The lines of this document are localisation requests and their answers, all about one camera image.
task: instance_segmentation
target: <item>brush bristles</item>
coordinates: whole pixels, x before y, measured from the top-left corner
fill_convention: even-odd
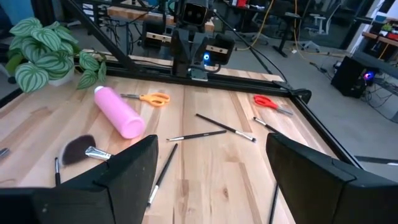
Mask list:
[[[87,159],[85,151],[90,146],[96,147],[95,139],[90,134],[80,136],[69,142],[61,155],[62,165],[67,166]]]

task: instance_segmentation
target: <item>red scissors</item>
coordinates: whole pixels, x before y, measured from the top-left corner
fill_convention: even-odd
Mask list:
[[[260,106],[265,106],[265,107],[269,107],[272,109],[275,109],[279,112],[283,112],[283,113],[287,113],[290,115],[293,115],[293,113],[291,111],[288,111],[287,109],[283,109],[280,106],[278,106],[276,103],[274,103],[270,98],[266,97],[266,96],[261,96],[261,95],[254,95],[254,102],[257,103]]]

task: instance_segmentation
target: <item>blue led light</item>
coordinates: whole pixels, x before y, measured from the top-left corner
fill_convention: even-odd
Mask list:
[[[210,60],[210,54],[209,53],[205,53],[203,56],[204,61],[209,61]]]

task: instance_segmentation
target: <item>pink bottle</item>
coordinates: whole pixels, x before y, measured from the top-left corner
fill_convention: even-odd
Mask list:
[[[144,120],[112,88],[96,87],[94,101],[124,138],[135,138],[144,131]]]

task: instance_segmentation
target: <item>orange scissors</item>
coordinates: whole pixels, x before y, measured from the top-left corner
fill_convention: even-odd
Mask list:
[[[120,94],[120,96],[146,101],[152,106],[163,106],[170,102],[170,96],[164,93],[150,93],[148,95]]]
[[[276,103],[274,103],[270,98],[268,98],[266,96],[254,95],[253,98],[254,98],[254,102],[260,106],[269,107],[269,108],[275,109],[279,112],[293,115],[293,113],[291,111],[281,108],[280,106],[278,106]]]

